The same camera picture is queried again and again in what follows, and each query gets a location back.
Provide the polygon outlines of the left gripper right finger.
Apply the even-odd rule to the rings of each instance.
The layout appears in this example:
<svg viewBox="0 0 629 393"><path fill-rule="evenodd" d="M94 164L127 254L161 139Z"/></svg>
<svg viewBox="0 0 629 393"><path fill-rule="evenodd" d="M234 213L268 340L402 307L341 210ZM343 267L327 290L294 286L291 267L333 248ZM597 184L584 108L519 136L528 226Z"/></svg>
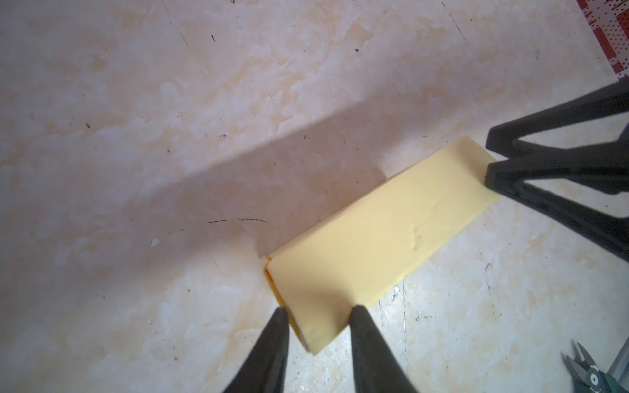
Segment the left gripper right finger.
<svg viewBox="0 0 629 393"><path fill-rule="evenodd" d="M349 317L356 392L417 392L364 306Z"/></svg>

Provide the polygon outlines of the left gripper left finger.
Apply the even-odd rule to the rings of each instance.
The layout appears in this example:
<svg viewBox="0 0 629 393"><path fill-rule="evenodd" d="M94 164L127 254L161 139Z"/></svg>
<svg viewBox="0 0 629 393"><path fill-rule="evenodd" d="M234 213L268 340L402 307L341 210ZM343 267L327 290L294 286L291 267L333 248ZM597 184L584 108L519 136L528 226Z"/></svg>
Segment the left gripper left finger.
<svg viewBox="0 0 629 393"><path fill-rule="evenodd" d="M288 311L278 307L224 392L283 392L288 348Z"/></svg>

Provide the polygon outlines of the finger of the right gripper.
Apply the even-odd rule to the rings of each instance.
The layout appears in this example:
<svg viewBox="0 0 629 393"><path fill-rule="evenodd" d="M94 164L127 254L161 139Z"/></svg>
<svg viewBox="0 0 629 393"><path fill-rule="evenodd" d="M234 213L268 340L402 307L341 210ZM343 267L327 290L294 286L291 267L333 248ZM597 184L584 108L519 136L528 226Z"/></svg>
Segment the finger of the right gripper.
<svg viewBox="0 0 629 393"><path fill-rule="evenodd" d="M538 211L575 233L628 260L628 218L617 218L528 184L567 179L615 195L628 191L628 142L570 149L551 148L488 165L491 190Z"/></svg>
<svg viewBox="0 0 629 393"><path fill-rule="evenodd" d="M487 136L486 149L509 159L540 152L553 152L555 150L553 147L524 142L522 138L626 112L628 112L627 79L567 103L494 126Z"/></svg>

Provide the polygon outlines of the yellow paper box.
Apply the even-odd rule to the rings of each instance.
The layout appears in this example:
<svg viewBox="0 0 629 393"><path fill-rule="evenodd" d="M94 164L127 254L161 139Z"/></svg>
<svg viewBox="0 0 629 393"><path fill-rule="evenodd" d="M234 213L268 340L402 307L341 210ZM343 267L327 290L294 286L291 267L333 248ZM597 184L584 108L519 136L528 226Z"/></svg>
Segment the yellow paper box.
<svg viewBox="0 0 629 393"><path fill-rule="evenodd" d="M494 204L492 156L461 138L265 257L265 274L307 352L347 327Z"/></svg>

